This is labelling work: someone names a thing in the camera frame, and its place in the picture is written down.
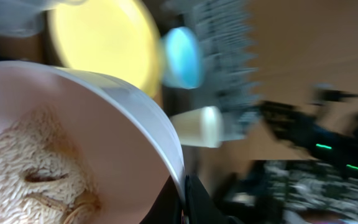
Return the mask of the yellow plate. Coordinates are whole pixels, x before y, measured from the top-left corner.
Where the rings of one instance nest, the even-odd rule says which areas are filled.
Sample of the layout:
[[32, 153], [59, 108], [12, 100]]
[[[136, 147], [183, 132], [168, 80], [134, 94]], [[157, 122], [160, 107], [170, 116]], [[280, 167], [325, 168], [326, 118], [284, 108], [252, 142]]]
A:
[[120, 78], [154, 97], [163, 71], [160, 35], [142, 1], [89, 0], [48, 12], [56, 54], [68, 68]]

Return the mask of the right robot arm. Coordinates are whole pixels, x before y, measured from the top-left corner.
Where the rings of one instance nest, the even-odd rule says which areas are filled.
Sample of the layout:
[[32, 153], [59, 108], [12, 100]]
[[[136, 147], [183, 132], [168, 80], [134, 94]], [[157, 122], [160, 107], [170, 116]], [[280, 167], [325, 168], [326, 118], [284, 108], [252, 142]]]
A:
[[278, 141], [305, 149], [309, 155], [337, 168], [344, 177], [358, 178], [358, 114], [347, 119], [344, 133], [330, 131], [318, 123], [328, 114], [331, 103], [358, 98], [358, 93], [319, 86], [313, 93], [313, 114], [301, 112], [295, 105], [262, 101], [259, 111], [267, 129]]

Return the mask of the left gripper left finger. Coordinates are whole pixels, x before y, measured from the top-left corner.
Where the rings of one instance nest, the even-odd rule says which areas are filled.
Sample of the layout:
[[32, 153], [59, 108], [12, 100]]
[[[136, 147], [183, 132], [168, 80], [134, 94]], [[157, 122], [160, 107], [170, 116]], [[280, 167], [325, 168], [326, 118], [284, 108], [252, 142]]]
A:
[[182, 224], [181, 213], [181, 200], [173, 179], [169, 177], [140, 224]]

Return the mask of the white cup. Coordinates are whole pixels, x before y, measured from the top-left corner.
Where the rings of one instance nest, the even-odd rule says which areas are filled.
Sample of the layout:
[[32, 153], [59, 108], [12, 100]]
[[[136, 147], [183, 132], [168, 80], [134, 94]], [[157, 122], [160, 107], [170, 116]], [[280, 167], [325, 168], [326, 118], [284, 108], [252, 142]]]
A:
[[216, 106], [205, 106], [170, 118], [181, 145], [218, 148], [224, 134], [223, 116]]

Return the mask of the white rice bowl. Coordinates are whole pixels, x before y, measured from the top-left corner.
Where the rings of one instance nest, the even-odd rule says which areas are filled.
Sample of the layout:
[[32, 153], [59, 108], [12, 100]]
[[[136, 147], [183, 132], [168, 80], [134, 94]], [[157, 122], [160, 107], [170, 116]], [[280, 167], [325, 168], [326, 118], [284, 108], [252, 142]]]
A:
[[184, 162], [167, 115], [119, 78], [30, 62], [0, 62], [0, 133], [26, 113], [53, 108], [98, 185], [91, 223], [140, 223], [169, 177], [181, 204]]

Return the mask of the light blue bowl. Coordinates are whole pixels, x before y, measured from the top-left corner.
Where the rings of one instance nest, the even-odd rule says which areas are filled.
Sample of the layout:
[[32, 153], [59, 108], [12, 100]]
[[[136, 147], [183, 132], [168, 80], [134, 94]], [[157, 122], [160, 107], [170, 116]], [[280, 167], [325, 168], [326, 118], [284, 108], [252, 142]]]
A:
[[170, 88], [195, 89], [204, 80], [201, 47], [187, 27], [171, 29], [162, 37], [165, 57], [162, 83]]

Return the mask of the rice and nutshell pile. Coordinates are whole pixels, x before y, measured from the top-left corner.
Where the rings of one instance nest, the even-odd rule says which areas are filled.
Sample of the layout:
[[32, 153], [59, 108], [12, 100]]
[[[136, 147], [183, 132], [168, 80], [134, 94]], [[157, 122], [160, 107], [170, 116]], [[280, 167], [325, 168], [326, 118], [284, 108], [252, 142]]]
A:
[[91, 223], [98, 185], [53, 108], [0, 133], [0, 223]]

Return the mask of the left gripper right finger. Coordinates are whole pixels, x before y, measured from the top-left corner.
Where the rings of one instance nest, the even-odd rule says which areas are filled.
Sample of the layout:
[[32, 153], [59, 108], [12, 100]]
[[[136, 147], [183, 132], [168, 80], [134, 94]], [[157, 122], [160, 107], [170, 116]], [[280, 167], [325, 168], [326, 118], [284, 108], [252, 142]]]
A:
[[190, 224], [244, 224], [237, 217], [221, 213], [195, 175], [185, 178], [185, 198]]

